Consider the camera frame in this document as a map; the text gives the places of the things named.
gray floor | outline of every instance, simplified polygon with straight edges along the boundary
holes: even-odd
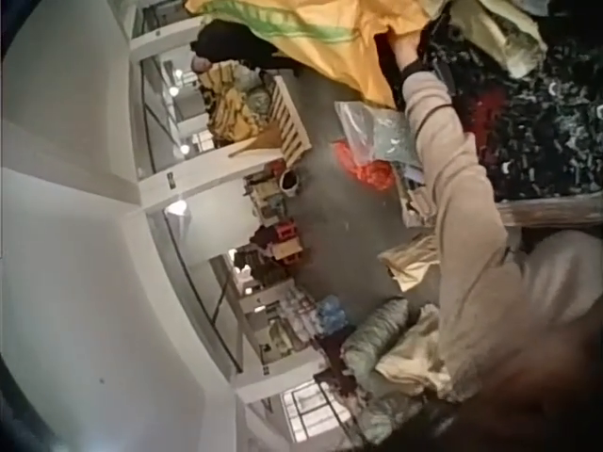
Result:
[[[309,249],[296,280],[316,299],[339,296],[350,321],[359,323],[399,294],[377,255],[415,233],[402,223],[395,188],[364,186],[336,160],[332,142],[343,132],[334,101],[353,100],[354,92],[310,70],[285,80],[313,145],[296,167],[301,194],[289,203]]]

yellow bag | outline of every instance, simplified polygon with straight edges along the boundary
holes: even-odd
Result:
[[[416,32],[428,21],[418,0],[188,0],[187,9],[245,24],[289,57],[389,107],[394,99],[373,38],[388,28]]]
[[[402,292],[411,290],[427,275],[431,266],[440,264],[434,234],[420,234],[411,243],[400,245],[379,255],[391,271]]]

window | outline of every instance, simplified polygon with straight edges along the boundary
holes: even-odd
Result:
[[[206,153],[207,151],[212,151],[216,148],[216,145],[214,144],[214,137],[208,130],[203,130],[199,134],[195,134],[192,138],[192,141],[199,145],[200,153]]]
[[[297,443],[339,427],[350,419],[350,412],[337,402],[326,383],[321,387],[309,381],[283,393],[283,405],[293,437]]]

hand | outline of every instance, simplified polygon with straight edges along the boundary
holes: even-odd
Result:
[[[420,41],[420,31],[408,33],[406,35],[395,35],[390,32],[389,45],[391,45],[392,50],[394,51],[396,62],[398,63],[400,70],[403,70],[406,66],[418,60],[416,48]]]

black rubble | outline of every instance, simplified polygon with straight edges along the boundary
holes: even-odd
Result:
[[[446,21],[425,31],[424,61],[448,64],[466,130],[474,130],[475,105],[488,91],[504,93],[487,149],[479,150],[497,202],[596,193],[603,186],[603,46],[559,30],[550,35],[542,66],[514,80]],[[401,108],[401,87],[382,69]]]

